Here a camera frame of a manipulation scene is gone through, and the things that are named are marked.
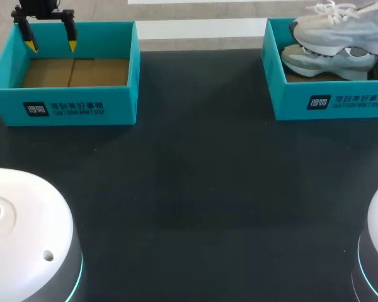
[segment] gray sneaker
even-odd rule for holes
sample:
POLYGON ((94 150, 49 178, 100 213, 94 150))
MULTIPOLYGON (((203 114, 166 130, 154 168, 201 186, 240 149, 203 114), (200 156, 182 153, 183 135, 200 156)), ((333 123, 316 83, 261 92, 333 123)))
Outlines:
POLYGON ((368 72, 377 62, 377 56, 361 49, 346 48, 334 57, 322 57, 296 44, 284 48, 282 62, 304 77, 331 72, 346 80, 365 81, 368 78, 368 72))
POLYGON ((334 56, 346 47, 378 55, 378 2, 357 8, 353 4, 317 4, 317 15, 297 18, 290 26, 306 49, 334 56))

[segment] black table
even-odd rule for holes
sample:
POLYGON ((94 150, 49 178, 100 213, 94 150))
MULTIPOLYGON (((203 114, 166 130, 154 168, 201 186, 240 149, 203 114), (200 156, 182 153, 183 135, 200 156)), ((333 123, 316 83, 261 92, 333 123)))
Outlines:
POLYGON ((0 167, 63 194, 90 301, 355 301, 378 119, 275 121, 259 50, 143 53, 135 126, 0 122, 0 167))

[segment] white dome cover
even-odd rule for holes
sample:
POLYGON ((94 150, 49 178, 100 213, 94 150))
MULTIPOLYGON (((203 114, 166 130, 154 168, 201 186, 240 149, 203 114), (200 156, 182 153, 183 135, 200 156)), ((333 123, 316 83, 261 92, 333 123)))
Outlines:
POLYGON ((0 302, 23 301, 42 288, 63 263, 72 233, 70 209, 55 187, 0 169, 0 302))

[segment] black logo square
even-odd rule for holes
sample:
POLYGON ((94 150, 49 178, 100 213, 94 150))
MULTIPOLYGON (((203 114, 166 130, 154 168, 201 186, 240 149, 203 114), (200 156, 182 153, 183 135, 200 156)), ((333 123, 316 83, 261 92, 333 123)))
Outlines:
POLYGON ((24 102, 23 104, 29 116, 49 116, 44 102, 24 102))
POLYGON ((311 96, 309 99, 307 110, 323 110, 329 105, 331 96, 329 94, 311 96))

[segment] white floor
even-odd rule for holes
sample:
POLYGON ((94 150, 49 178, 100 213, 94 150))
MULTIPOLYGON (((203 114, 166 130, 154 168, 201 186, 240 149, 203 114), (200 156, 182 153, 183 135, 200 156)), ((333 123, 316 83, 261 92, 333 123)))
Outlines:
POLYGON ((138 21, 140 40, 263 37, 266 18, 138 21))

